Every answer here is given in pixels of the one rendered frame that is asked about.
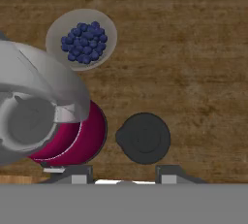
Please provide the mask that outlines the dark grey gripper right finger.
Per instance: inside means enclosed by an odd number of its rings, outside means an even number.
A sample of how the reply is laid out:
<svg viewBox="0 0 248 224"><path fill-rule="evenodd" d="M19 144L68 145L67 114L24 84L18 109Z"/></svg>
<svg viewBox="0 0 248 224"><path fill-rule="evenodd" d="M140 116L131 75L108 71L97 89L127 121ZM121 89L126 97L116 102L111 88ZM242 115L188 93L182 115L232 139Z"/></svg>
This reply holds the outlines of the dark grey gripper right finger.
<svg viewBox="0 0 248 224"><path fill-rule="evenodd" d="M205 184L203 179L188 175L178 165L157 165L155 167L155 182L157 184Z"/></svg>

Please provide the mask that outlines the heap of blueberries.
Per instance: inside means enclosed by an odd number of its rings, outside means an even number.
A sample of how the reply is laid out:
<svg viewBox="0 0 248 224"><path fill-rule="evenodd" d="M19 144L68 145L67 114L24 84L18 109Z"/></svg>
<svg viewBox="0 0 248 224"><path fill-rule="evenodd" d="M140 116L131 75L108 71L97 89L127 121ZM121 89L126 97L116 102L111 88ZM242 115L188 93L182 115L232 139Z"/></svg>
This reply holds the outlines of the heap of blueberries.
<svg viewBox="0 0 248 224"><path fill-rule="evenodd" d="M98 21L79 22L61 38L61 49L71 62L88 65L98 61L107 48L108 36Z"/></svg>

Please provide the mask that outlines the black blender lid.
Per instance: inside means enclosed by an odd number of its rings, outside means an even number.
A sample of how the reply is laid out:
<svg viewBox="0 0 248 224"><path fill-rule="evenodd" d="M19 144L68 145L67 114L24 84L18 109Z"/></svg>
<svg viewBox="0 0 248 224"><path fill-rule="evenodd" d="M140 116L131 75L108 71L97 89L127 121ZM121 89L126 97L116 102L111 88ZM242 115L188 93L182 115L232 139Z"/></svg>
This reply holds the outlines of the black blender lid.
<svg viewBox="0 0 248 224"><path fill-rule="evenodd" d="M150 165L163 159L171 146L166 122L150 112L130 116L115 134L116 142L132 161Z"/></svg>

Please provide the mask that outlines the pale grey bowl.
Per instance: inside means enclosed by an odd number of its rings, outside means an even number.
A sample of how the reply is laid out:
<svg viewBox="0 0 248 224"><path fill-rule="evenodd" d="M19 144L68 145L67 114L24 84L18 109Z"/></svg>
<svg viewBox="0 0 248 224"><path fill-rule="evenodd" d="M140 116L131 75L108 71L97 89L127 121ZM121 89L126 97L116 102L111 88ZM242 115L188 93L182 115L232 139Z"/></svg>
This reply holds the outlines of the pale grey bowl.
<svg viewBox="0 0 248 224"><path fill-rule="evenodd" d="M61 38L66 36L79 22L89 24L93 21L98 21L108 36L107 48L103 51L103 55L88 65L69 61L68 55L61 49ZM67 63L74 71L87 71L102 65L111 57L116 44L117 29L113 21L104 13L92 9L77 9L67 12L54 21L46 33L46 51Z"/></svg>

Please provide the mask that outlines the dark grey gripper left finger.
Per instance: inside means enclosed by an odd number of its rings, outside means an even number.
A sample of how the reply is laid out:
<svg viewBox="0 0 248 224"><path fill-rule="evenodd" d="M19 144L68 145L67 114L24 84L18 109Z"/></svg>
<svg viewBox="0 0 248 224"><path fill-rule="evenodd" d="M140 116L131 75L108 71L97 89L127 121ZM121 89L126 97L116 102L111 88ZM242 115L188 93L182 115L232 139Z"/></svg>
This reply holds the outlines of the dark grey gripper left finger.
<svg viewBox="0 0 248 224"><path fill-rule="evenodd" d="M44 168L50 173L45 184L93 184L93 167L88 165L75 165L60 168Z"/></svg>

